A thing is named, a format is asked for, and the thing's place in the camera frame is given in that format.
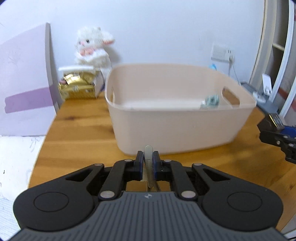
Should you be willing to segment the black small box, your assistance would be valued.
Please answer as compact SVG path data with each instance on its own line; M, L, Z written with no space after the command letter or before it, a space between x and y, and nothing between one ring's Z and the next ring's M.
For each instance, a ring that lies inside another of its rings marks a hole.
M257 127L261 132L279 133L285 128L285 125L277 113L269 113L258 123Z

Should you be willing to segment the grey side cabinet top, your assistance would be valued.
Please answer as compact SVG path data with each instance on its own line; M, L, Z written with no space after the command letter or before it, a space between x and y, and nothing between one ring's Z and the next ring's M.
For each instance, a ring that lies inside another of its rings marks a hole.
M256 100L257 107L264 113L277 113L278 106L273 102L269 101L268 96L264 93L256 91L251 85L247 82L241 82L241 86L244 87Z

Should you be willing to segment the white phone stand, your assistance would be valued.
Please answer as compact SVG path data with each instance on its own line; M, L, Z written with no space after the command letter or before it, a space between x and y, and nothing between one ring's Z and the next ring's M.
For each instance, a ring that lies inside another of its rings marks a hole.
M262 87L263 90L261 92L254 91L252 95L257 102L266 103L272 93L271 77L269 75L262 74Z

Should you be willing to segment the beige plastic storage basket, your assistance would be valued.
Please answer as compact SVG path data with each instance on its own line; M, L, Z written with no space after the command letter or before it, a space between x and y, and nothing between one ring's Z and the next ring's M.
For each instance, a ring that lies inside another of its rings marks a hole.
M217 108L201 102L217 94ZM229 76L182 64L125 64L105 83L118 148L128 155L152 146L162 154L232 142L256 107L253 96Z

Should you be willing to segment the gold tissue pack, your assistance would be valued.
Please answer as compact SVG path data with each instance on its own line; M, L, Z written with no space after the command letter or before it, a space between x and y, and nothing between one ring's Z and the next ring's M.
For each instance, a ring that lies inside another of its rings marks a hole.
M105 80L100 69L88 65L71 65L58 70L63 74L58 84L63 100L96 99L104 90Z

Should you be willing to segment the blue small figurine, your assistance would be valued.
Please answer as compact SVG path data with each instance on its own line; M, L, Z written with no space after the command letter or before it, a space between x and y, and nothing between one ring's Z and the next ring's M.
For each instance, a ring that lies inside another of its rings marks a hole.
M213 69L213 70L217 70L217 67L216 67L215 64L211 64L211 65L209 66L209 68L210 68L210 69Z

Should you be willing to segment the white bed sheet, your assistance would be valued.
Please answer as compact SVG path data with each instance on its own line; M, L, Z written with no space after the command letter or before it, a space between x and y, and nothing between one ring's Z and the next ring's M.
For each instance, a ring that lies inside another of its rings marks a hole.
M28 189L44 140L45 136L1 136L1 240L9 240L20 230L13 204Z

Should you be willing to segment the pink purple bed headboard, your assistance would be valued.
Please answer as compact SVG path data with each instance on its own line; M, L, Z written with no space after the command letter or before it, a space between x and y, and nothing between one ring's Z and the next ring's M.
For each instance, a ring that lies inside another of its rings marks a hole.
M43 136L58 107L52 78L50 24L1 44L1 135Z

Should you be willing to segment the white plush bunny toy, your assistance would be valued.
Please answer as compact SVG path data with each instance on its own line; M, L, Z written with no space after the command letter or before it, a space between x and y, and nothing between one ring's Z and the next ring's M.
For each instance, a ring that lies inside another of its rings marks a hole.
M100 70L104 79L112 69L109 54L105 47L115 41L112 34L100 27L83 27L77 31L75 62L93 66Z

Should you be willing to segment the white wooden shelf frame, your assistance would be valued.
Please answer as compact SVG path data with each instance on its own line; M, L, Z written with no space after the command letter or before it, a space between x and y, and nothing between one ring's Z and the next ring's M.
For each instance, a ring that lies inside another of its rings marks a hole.
M285 116L295 99L295 3L265 1L259 50L249 85L262 91L262 74L271 77L269 101Z

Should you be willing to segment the white wall socket plate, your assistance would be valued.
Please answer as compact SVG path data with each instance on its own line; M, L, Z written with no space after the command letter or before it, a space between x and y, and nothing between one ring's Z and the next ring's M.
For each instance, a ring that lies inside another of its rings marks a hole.
M234 51L221 45L213 45L211 50L211 59L218 62L233 62Z

